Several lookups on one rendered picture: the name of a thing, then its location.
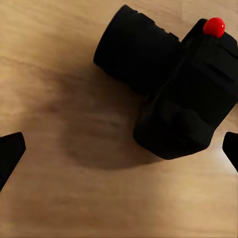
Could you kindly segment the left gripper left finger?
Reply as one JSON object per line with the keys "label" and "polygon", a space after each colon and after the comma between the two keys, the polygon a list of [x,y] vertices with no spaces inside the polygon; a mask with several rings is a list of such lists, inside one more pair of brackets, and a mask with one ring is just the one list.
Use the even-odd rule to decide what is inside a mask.
{"label": "left gripper left finger", "polygon": [[0,191],[25,151],[22,132],[0,137]]}

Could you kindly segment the digital camera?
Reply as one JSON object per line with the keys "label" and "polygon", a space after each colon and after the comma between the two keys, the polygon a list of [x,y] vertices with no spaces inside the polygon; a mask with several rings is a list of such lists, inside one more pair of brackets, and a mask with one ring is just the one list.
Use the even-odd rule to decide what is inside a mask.
{"label": "digital camera", "polygon": [[238,102],[238,42],[220,17],[201,18],[180,42],[123,5],[110,21],[93,63],[146,98],[134,140],[172,160],[203,151]]}

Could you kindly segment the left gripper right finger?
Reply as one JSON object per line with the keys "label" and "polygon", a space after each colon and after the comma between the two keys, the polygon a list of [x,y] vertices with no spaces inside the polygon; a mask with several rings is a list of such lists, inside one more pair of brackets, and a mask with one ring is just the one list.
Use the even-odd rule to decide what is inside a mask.
{"label": "left gripper right finger", "polygon": [[222,149],[238,172],[238,134],[226,132]]}

